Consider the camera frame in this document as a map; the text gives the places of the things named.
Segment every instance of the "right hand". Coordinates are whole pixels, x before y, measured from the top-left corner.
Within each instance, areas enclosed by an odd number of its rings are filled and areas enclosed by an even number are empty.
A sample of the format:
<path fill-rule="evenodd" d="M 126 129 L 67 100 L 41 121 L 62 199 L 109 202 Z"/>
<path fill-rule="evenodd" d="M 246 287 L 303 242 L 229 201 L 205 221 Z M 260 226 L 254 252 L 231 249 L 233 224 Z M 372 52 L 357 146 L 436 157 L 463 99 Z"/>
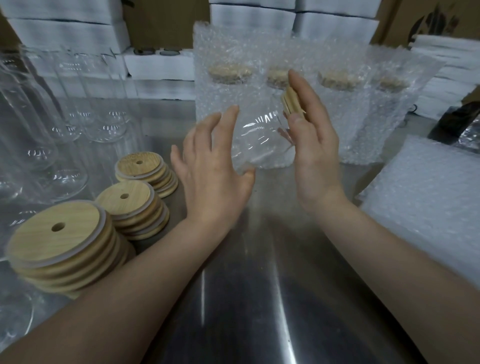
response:
<path fill-rule="evenodd" d="M 306 118 L 288 117 L 289 134 L 295 144 L 297 197 L 310 214 L 324 212 L 331 204 L 346 201 L 340 182 L 338 135 L 327 110 L 309 83 L 294 70 L 288 72 Z"/>

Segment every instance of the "metal table surface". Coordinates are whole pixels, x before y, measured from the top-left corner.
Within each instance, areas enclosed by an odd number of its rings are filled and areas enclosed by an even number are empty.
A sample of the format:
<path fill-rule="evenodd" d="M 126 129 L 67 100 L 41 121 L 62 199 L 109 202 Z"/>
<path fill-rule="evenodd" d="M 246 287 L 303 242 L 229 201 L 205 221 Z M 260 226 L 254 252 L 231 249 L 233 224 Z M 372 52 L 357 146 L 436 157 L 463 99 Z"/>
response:
<path fill-rule="evenodd" d="M 195 123 L 193 103 L 146 103 L 143 111 L 151 149 L 169 162 L 170 146 L 181 145 Z M 343 166 L 350 197 L 369 170 Z M 76 199 L 88 197 L 85 192 Z M 186 216 L 181 186 L 165 202 L 171 211 L 167 228 L 136 244 L 138 253 Z M 3 208 L 1 219 L 10 221 L 17 210 Z M 8 263 L 0 263 L 0 276 L 14 281 Z M 42 300 L 37 321 L 68 302 L 51 294 Z M 388 310 L 301 210 L 292 166 L 257 171 L 237 225 L 193 277 L 144 358 L 149 364 L 423 362 Z"/>

